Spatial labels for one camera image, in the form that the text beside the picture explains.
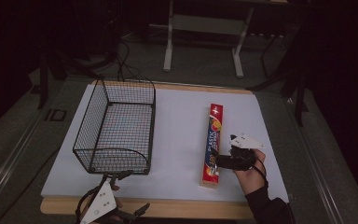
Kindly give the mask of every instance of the table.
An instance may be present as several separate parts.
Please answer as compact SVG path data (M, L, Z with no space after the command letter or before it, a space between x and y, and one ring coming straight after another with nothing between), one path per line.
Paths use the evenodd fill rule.
M261 141L266 146L263 151L267 155L269 196L281 197L288 203L258 102L250 91L161 84L156 84L156 88L152 168L149 175L132 175L117 182L121 189L115 195L124 203L124 211L132 213L145 203L151 203L144 217L253 217L231 171L220 171L217 189L200 186L210 103L225 107L221 153L228 153L228 147L223 146L229 146L232 133L246 133ZM76 130L91 90L88 86L43 187L43 213L73 214L79 198L101 181L101 175L88 174L72 153Z
M214 33L214 34L223 34L223 35L237 35L239 37L238 44L232 49L232 58L234 62L234 67L236 71L236 76L238 78L243 78L244 74L241 66L240 52L243 41L246 37L251 19L253 17L255 8L257 7L298 7L306 8L308 5L303 4L288 4L286 0L233 0L233 1L223 1L221 4L233 4L235 6L244 7L244 15L246 15L244 20L234 20L234 19L220 19L220 18L210 18L210 17L201 17L201 16L189 16L182 15L174 12L174 2L189 2L186 0L170 0L169 8L169 19L168 19L168 41L167 48L165 51L164 65L163 70L165 72L171 71L172 64L172 52L173 52L173 43L172 43L172 33L173 30L186 30L186 31L195 31L195 32L205 32L205 33Z

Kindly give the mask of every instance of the white table surface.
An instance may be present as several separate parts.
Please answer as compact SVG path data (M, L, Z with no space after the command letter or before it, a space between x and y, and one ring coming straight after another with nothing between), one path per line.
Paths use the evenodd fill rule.
M92 93L88 85L62 148L43 187L43 197L82 196L102 175L88 174L73 153L73 145ZM200 186L210 104L224 107L221 152L228 154L229 136L246 133L264 144L269 197L288 201L282 175L254 95L156 89L157 109L149 175L131 175L117 185L122 198L246 202L232 171L220 169L219 186Z

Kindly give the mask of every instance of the hand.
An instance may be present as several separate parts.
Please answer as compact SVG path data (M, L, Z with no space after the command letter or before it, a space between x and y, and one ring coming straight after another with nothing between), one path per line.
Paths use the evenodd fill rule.
M255 152L255 156L258 160L255 161L255 167L258 168L263 174L266 174L266 170L261 162L264 163L266 155L258 149L251 149ZM264 187L264 178L258 173L255 169L250 169L247 171L234 171L234 174L237 176L240 181L242 191L245 195L252 193L257 189Z

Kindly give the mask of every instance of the dark background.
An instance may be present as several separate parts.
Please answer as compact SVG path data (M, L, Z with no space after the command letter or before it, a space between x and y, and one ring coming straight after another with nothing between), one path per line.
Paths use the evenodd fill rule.
M31 89L28 74L39 67L43 39L71 57L87 58L92 52L106 53L96 47L96 38L90 35L102 35L108 18L95 12L103 5L88 5L86 10L81 3L86 1L78 1L79 5L57 0L0 1L0 117ZM296 69L308 75L307 87L313 91L358 183L358 1L328 4L323 1L316 5L320 8L304 20L283 59L282 70ZM74 16L76 6L78 11L84 9L83 16ZM191 14L192 7L183 4L179 9ZM148 23L166 24L167 8L165 0L129 0L125 1L120 18L138 35L147 36ZM213 10L205 14L213 16ZM231 16L242 15L237 11ZM258 10L250 32L284 33L278 18L287 23L302 17L286 9L280 13L271 8ZM111 35L119 35L120 30L115 32ZM115 49L115 43L103 44Z

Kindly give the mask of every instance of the wooden table edge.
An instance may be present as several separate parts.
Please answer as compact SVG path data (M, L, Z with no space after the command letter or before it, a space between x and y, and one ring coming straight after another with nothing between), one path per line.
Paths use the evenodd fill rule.
M80 197L45 197L40 210L50 215L74 215L79 200ZM248 203L130 198L120 198L120 200L124 204L120 210L129 213L150 203L143 217L233 220L253 218Z

